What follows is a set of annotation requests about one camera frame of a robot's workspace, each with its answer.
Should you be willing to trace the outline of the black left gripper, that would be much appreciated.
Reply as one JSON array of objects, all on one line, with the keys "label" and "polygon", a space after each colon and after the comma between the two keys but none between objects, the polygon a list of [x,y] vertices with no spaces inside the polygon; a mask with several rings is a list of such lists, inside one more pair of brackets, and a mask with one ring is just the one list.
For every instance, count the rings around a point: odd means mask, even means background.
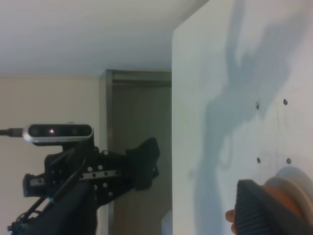
[{"label": "black left gripper", "polygon": [[133,188],[146,190],[152,185],[160,156],[156,138],[127,149],[125,155],[100,151],[93,140],[34,142],[34,145],[62,148],[45,157],[43,173],[26,174],[22,181],[24,197],[47,199],[50,206],[87,203],[102,206]]}]

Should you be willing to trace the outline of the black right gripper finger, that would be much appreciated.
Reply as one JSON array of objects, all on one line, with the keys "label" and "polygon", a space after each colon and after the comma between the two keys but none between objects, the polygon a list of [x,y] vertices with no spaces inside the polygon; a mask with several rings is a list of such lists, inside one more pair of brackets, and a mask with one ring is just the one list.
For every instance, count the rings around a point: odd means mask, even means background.
[{"label": "black right gripper finger", "polygon": [[300,221],[252,180],[237,184],[235,226],[239,235],[299,235]]}]

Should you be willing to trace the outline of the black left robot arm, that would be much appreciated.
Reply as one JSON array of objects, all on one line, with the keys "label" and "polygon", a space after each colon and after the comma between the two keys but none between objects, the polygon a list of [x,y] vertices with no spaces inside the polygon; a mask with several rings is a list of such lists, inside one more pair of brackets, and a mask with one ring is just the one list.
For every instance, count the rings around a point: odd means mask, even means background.
[{"label": "black left robot arm", "polygon": [[149,189],[158,176],[155,138],[123,155],[100,151],[93,138],[62,148],[46,156],[44,173],[24,176],[24,196],[38,200],[7,227],[10,234],[93,235],[101,206],[133,189]]}]

